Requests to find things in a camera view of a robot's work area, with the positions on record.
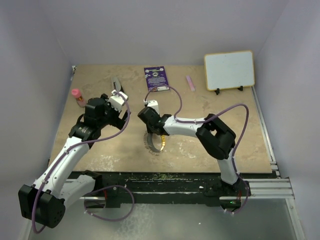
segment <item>pink marker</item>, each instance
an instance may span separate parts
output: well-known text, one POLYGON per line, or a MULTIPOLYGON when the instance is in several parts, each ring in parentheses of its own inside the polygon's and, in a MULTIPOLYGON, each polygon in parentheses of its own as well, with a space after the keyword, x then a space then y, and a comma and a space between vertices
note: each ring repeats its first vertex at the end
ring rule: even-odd
POLYGON ((191 92, 196 91, 196 88, 195 88, 195 86, 194 86, 194 83, 192 82, 191 77, 190 77, 189 75, 186 76, 186 81, 187 81, 188 84, 189 84, 189 87, 190 87, 190 89, 191 89, 191 92))
POLYGON ((74 88, 71 90, 72 96, 75 98, 78 105, 82 108, 87 104, 86 100, 82 97, 81 91, 78 88, 74 88))

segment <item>table top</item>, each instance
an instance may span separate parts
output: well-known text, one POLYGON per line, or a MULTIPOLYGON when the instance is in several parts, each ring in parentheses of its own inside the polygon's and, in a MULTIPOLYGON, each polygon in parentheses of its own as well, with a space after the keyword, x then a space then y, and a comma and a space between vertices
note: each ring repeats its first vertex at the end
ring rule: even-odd
MULTIPOLYGON (((71 89, 79 88, 85 99, 110 95, 112 77, 118 77, 124 92, 129 97, 131 111, 127 129, 119 136, 98 142, 79 161, 74 171, 116 171, 116 172, 212 172, 218 173, 217 160, 212 158, 197 138, 189 136, 166 136, 162 153, 154 155, 144 144, 145 124, 137 117, 144 108, 147 84, 144 68, 148 65, 79 65, 73 76, 71 89)), ((182 96, 183 108, 178 114, 182 118, 202 118, 219 113, 227 107, 244 103, 249 108, 249 121, 244 137, 235 154, 239 171, 243 173, 271 173, 271 166, 262 134, 256 102, 250 87, 243 91, 226 89, 216 95, 206 88, 204 66, 164 66, 169 84, 182 96), (186 80, 189 75, 196 91, 191 92, 186 80)), ((148 100, 157 100, 160 114, 174 114, 179 108, 179 98, 173 90, 152 92, 148 100)), ((57 131, 50 163, 55 159, 68 138, 77 118, 84 108, 77 105, 69 94, 57 131)), ((236 107, 220 118, 240 135, 246 117, 243 107, 236 107)), ((118 129, 106 126, 101 138, 115 134, 118 129)))

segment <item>pink eraser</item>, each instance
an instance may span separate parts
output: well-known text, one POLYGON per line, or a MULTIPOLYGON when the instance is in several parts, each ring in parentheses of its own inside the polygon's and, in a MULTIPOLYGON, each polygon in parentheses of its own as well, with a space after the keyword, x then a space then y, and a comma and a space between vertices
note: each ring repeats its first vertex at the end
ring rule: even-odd
POLYGON ((74 88, 71 90, 71 94, 72 96, 74 96, 74 98, 80 98, 81 97, 81 92, 78 88, 74 88))
POLYGON ((196 90, 196 88, 195 88, 195 86, 194 86, 194 84, 193 84, 193 82, 192 82, 192 80, 191 80, 191 77, 188 75, 188 76, 186 76, 186 81, 188 82, 188 84, 189 84, 189 87, 190 87, 190 89, 191 89, 191 92, 194 92, 195 90, 196 90))

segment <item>wooden whiteboard frame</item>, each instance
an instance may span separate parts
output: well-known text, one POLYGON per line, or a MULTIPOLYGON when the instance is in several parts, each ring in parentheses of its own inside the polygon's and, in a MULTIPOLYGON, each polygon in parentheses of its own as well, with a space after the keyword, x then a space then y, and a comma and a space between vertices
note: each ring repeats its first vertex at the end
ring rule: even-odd
POLYGON ((204 71, 205 71, 205 81, 206 81, 206 89, 208 91, 216 91, 217 89, 220 89, 220 90, 223 90, 223 89, 235 89, 235 88, 239 88, 240 86, 243 86, 243 87, 251 87, 251 86, 254 86, 255 83, 256 83, 256 80, 255 80, 255 68, 254 68, 254 54, 251 50, 243 50, 243 51, 231 51, 231 52, 219 52, 219 53, 209 53, 209 54, 206 54, 204 55, 204 71), (253 76, 253 82, 245 82, 243 84, 240 83, 240 85, 238 84, 234 84, 233 86, 230 86, 230 87, 219 87, 217 86, 216 88, 209 88, 209 84, 208 84, 208 75, 207 75, 207 63, 206 63, 206 57, 207 56, 212 56, 212 55, 228 55, 228 54, 235 54, 235 53, 251 53, 251 56, 252 56, 252 76, 253 76))

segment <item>gray floor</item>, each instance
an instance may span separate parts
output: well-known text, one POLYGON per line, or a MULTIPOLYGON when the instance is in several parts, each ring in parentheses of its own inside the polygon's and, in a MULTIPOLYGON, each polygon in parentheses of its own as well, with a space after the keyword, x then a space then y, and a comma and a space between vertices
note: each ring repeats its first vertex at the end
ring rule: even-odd
MULTIPOLYGON (((97 209, 116 218, 130 208, 97 209)), ((46 228, 30 240, 295 240, 285 200, 250 200, 231 216, 204 205, 137 204, 121 222, 106 222, 84 214, 77 201, 54 229, 46 228)))

